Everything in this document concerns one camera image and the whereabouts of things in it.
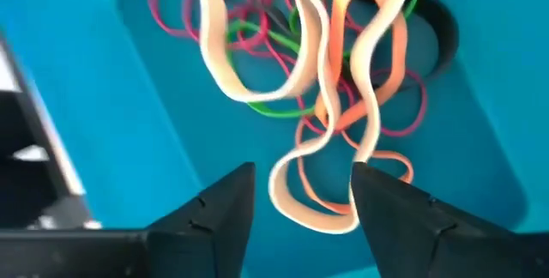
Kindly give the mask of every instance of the container floor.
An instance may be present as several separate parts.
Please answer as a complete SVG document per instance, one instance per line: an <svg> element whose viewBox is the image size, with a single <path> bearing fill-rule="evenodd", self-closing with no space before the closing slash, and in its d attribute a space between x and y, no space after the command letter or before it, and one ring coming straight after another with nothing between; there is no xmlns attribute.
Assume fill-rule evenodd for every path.
<svg viewBox="0 0 549 278"><path fill-rule="evenodd" d="M378 148L406 155L416 173L413 184L456 207L509 229L546 230L549 117L539 105L546 100L543 41L549 31L545 11L535 5L547 0L444 1L460 26L459 55L427 83L428 109L419 129L405 138L382 137ZM174 27L180 26L180 4L161 0L162 15ZM353 9L363 21L374 11ZM296 120L265 118L225 97L196 43L162 32L147 0L0 0L0 21L105 227L146 226L242 162L254 161L247 276L377 275L362 231L314 233L269 202L268 171L293 147ZM426 75L437 56L435 36L416 17L408 32L407 65ZM386 38L378 47L376 68L387 67L388 45ZM271 60L238 54L236 65L250 88L274 89L284 79ZM313 90L305 99L310 104L315 96ZM418 106L415 90L399 94L382 107L382 121L402 128ZM272 107L297 106L289 100ZM351 128L355 139L364 124ZM322 197L347 200L352 157L336 137L306 158ZM371 163L395 176L403 171L391 162ZM299 186L295 164L289 185L299 200L315 206Z"/></svg>

